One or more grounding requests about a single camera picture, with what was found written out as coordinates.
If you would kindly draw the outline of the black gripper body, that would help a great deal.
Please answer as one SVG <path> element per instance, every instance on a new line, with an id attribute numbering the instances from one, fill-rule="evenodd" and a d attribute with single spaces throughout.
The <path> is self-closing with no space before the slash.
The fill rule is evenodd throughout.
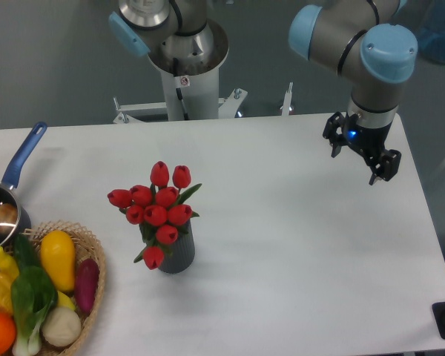
<path id="1" fill-rule="evenodd" d="M 361 155 L 367 165 L 391 162 L 393 153 L 385 149 L 385 141 L 392 124 L 389 123 L 381 128 L 366 128 L 357 123 L 358 119 L 359 116 L 356 114 L 342 116 L 341 146 L 347 146 Z"/>

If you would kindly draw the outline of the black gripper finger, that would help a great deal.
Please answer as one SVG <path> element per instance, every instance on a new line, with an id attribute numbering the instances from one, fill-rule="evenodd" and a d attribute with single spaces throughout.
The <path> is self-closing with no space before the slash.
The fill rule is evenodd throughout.
<path id="1" fill-rule="evenodd" d="M 345 116 L 341 112 L 336 112 L 327 119 L 323 129 L 322 136 L 329 141 L 332 158 L 335 158 L 341 152 L 342 147 L 346 145 L 346 138 L 342 132 L 345 121 Z"/>
<path id="2" fill-rule="evenodd" d="M 369 184 L 374 185 L 378 180 L 390 181 L 399 169 L 401 152 L 383 149 L 379 155 L 368 159 L 368 166 L 372 171 Z"/>

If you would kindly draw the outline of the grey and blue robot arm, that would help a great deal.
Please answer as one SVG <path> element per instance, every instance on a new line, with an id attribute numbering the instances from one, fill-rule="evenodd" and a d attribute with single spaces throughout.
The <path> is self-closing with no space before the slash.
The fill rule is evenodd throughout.
<path id="1" fill-rule="evenodd" d="M 413 33 L 389 23 L 402 7 L 402 1 L 307 5 L 289 28 L 295 53 L 352 83 L 346 112 L 328 119 L 323 137 L 333 155 L 345 146 L 359 154 L 372 181 L 393 178 L 401 161 L 385 141 L 418 52 Z M 205 1 L 121 1 L 108 24 L 129 53 L 159 70 L 171 121 L 222 116 L 219 69 L 228 37 L 208 17 Z"/>

